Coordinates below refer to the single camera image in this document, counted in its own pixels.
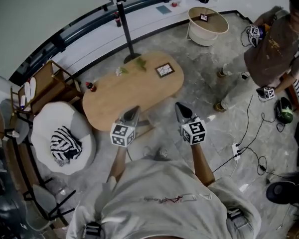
marble floor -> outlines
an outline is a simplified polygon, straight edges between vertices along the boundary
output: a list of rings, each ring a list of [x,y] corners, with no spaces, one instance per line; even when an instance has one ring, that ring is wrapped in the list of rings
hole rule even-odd
[[[185,80],[183,87],[173,96],[167,98],[147,111],[147,116],[155,129],[144,139],[135,140],[131,146],[131,158],[137,159],[146,154],[149,146],[152,150],[164,146],[172,159],[185,160],[193,167],[190,147],[178,133],[178,123],[174,112],[174,103],[186,102],[194,107],[195,112],[207,123],[207,137],[202,148],[212,170],[231,157],[231,145],[239,142],[247,126],[247,107],[250,99],[242,101],[233,109],[225,113],[215,113],[212,105],[221,100],[226,91],[232,87],[239,77],[218,79],[216,71],[226,62],[229,62],[246,48],[241,45],[240,35],[247,21],[235,14],[224,15],[230,28],[229,31],[217,39],[210,47],[201,47],[192,41],[185,40],[187,24],[163,31],[134,45],[138,53],[160,50],[170,54],[183,68]],[[99,64],[79,76],[82,82],[96,81],[109,71],[114,71],[121,65],[128,55],[124,49],[105,59]],[[261,103],[254,94],[249,108],[249,127],[241,146],[248,145],[255,137],[262,121],[261,113],[267,120],[274,119],[274,104],[277,98]],[[277,122],[264,122],[257,139],[250,146],[258,155],[266,156],[268,171],[276,173],[295,171],[297,158],[297,143],[293,137],[299,121],[299,114],[295,114],[291,124],[286,125],[283,132],[276,129]],[[109,134],[95,131],[98,142],[96,157],[90,167],[71,176],[51,173],[44,165],[38,162],[43,177],[54,177],[51,191],[64,188],[68,191],[77,190],[75,197],[68,205],[75,206],[86,189],[95,182],[105,182],[117,147],[111,145]],[[257,159],[247,150],[240,160],[232,160],[215,172],[216,178],[230,176],[237,183],[245,196],[256,206],[262,217],[262,227],[257,238],[281,239],[293,222],[295,208],[288,210],[287,205],[276,205],[266,199],[266,175],[257,174]]]

tripod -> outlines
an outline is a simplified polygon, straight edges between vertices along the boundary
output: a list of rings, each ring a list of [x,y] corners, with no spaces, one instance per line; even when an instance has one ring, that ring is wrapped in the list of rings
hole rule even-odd
[[[125,38],[126,38],[126,42],[127,42],[127,46],[129,48],[129,51],[130,51],[130,54],[124,59],[124,64],[126,64],[129,61],[131,61],[132,59],[135,59],[135,58],[139,57],[140,54],[134,52],[133,44],[132,44],[131,36],[130,36],[130,32],[129,32],[129,27],[128,27],[128,23],[126,21],[124,7],[123,7],[122,2],[126,2],[126,0],[116,0],[116,6],[117,6],[118,11],[119,11],[119,15],[120,15],[120,18],[121,18],[121,22],[122,22],[122,26],[123,26],[123,30],[124,30],[124,34],[125,34]]]

green object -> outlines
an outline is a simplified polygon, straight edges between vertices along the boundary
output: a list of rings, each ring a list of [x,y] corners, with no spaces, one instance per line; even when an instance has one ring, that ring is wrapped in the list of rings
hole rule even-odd
[[[122,74],[128,74],[128,70],[126,70],[126,68],[124,67],[120,67]]]
[[[283,124],[289,124],[293,121],[294,113],[291,103],[287,98],[282,97],[276,105],[276,118]]]
[[[146,67],[145,67],[146,61],[144,59],[142,59],[141,57],[138,57],[136,59],[136,63],[139,66],[140,70],[146,72]]]

extension cord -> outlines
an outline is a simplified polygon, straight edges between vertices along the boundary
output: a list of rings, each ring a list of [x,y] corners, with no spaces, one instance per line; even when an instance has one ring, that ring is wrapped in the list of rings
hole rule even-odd
[[[235,155],[237,155],[239,152],[237,145],[238,145],[237,143],[234,143],[233,145],[231,145],[231,150],[233,152],[234,160],[236,160],[236,161],[238,161],[240,159],[240,155],[235,157]]]

red bottle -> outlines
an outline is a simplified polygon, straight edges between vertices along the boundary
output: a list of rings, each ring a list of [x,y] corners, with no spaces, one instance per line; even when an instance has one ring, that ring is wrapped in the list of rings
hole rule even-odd
[[[116,26],[117,27],[122,26],[119,13],[117,11],[114,13],[114,18],[115,18]]]
[[[92,82],[86,82],[85,85],[91,92],[96,91],[96,87],[94,86],[94,84]]]

